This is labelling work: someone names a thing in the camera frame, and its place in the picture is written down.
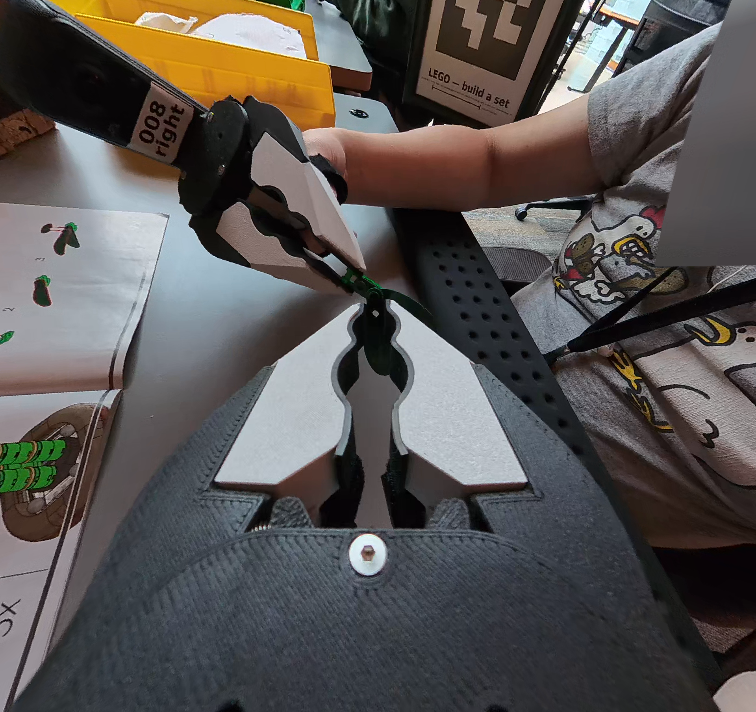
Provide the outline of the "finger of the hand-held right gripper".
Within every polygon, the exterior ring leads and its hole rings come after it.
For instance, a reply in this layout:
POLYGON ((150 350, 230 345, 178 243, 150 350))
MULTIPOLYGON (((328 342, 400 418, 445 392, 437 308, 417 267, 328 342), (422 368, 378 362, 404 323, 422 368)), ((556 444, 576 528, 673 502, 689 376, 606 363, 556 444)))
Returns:
POLYGON ((293 251, 288 252, 279 237, 256 227, 251 209, 244 203, 225 210, 215 232, 254 270, 319 292, 352 294, 335 270, 301 243, 297 232, 293 251))
POLYGON ((346 266, 366 271, 361 248, 334 190, 309 160, 301 161, 266 132, 252 151, 250 176, 258 187, 281 194, 297 228, 302 231, 307 226, 319 247, 346 266))

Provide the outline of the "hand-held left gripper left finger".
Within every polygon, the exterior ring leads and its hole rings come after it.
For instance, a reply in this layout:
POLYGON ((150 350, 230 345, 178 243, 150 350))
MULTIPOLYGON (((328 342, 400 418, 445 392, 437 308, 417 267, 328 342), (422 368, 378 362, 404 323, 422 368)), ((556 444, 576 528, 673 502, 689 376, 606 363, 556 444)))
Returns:
POLYGON ((347 395, 360 375, 362 313, 350 306, 272 366, 215 484, 296 497, 316 525, 355 528, 363 466, 347 395))

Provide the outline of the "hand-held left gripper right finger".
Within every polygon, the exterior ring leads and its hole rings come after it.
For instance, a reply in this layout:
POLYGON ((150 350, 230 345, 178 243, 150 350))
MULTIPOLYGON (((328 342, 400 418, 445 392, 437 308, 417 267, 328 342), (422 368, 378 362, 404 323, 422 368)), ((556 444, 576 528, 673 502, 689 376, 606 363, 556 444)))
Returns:
POLYGON ((528 478, 476 365, 396 302, 386 501, 394 528, 423 528, 445 499, 524 490, 528 478))

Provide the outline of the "dark green lego leaf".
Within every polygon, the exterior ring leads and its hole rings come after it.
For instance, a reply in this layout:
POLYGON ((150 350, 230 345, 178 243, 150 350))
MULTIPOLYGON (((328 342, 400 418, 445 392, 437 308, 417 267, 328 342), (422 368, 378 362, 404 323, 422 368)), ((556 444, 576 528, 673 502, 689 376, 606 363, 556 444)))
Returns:
POLYGON ((389 376, 392 371, 392 336, 395 332, 395 320, 386 306, 383 291, 371 289, 367 293, 360 321, 368 364, 377 375, 389 376))
POLYGON ((384 300, 397 303, 418 320, 421 320, 424 325, 431 329, 434 328, 431 313, 418 301, 413 300, 406 294, 388 288, 381 288, 381 294, 384 300))

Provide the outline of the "person's right forearm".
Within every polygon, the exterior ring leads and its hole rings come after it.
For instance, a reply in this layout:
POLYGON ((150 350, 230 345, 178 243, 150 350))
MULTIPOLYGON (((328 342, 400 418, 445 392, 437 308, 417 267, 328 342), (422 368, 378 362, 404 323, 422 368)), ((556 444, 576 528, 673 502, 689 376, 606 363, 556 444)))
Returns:
POLYGON ((464 212, 604 187, 591 155, 586 98, 487 130, 441 125, 339 136, 348 194, 358 204, 464 212))

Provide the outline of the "black lego set box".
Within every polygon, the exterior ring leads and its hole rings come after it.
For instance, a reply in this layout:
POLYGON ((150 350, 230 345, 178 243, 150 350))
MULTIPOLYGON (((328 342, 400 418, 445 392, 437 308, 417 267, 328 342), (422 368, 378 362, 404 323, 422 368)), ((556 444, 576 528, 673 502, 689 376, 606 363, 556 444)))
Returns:
POLYGON ((31 110, 8 114, 1 120, 1 157, 24 142, 35 139, 56 128, 54 121, 31 110))

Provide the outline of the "person's right hand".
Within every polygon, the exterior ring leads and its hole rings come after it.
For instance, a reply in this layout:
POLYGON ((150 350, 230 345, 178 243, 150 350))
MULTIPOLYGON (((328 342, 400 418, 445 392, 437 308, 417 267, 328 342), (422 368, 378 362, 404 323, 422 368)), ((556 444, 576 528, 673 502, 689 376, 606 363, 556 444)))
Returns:
POLYGON ((351 133, 341 128, 320 128, 304 131, 302 138, 309 156, 321 156, 344 173, 347 166, 345 141, 351 133))

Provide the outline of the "yellow plastic bin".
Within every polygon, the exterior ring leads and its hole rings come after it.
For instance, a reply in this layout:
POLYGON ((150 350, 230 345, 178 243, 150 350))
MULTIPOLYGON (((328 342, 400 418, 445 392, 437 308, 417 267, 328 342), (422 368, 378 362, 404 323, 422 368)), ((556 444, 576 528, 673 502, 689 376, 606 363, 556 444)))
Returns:
POLYGON ((255 0, 49 0, 207 108, 231 95, 275 105, 301 130, 335 125, 330 68, 319 60, 312 17, 255 0), (197 17, 256 14, 300 33, 306 59, 135 24, 147 11, 197 17))

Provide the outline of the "black perforated pad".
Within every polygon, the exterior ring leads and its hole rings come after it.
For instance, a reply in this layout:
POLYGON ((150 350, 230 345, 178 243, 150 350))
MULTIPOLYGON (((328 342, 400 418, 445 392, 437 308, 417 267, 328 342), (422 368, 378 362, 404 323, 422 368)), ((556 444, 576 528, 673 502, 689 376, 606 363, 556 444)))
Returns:
POLYGON ((390 209, 405 263, 437 332, 483 365, 590 468, 588 436, 461 214, 390 209))

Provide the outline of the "white desk with wood edge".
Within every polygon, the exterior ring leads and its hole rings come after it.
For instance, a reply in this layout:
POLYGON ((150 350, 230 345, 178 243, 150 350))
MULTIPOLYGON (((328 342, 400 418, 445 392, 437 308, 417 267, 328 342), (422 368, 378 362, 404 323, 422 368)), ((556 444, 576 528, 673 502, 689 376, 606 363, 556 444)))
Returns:
POLYGON ((334 90, 366 93, 373 70, 352 27, 328 2, 306 0, 306 12, 312 17, 319 59, 330 68, 334 90))

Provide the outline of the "white crumpled bags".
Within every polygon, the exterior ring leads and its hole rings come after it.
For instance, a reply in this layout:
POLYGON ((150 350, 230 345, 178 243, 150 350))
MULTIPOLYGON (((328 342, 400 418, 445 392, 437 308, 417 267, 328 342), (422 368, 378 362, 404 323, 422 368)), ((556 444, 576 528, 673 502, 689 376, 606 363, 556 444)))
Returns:
POLYGON ((146 11, 135 25, 295 58, 308 57, 297 29, 257 14, 224 14, 201 24, 194 16, 184 18, 146 11))

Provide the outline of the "grey printed t-shirt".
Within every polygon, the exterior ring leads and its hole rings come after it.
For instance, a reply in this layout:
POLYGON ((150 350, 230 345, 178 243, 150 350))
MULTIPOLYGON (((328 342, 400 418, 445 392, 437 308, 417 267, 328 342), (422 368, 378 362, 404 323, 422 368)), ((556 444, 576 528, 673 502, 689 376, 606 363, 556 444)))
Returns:
MULTIPOLYGON (((587 99, 602 191, 553 269, 513 297, 550 352, 654 282, 667 200, 721 25, 587 99)), ((755 542, 754 303, 576 353, 554 375, 650 544, 755 542)))

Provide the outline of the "open instruction booklet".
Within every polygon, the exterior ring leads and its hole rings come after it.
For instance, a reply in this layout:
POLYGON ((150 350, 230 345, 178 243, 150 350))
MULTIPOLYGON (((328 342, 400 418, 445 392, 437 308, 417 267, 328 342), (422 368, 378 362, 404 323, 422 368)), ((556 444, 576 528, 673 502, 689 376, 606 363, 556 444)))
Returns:
POLYGON ((1 702, 48 653, 168 216, 1 205, 1 702))

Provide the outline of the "black framed marker sign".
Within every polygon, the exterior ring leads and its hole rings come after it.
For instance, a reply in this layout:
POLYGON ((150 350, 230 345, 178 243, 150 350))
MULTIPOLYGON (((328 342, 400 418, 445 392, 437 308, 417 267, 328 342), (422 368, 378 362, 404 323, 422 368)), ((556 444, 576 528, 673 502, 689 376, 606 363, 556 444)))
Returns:
POLYGON ((402 101, 495 127, 536 111, 584 0, 418 0, 402 101))

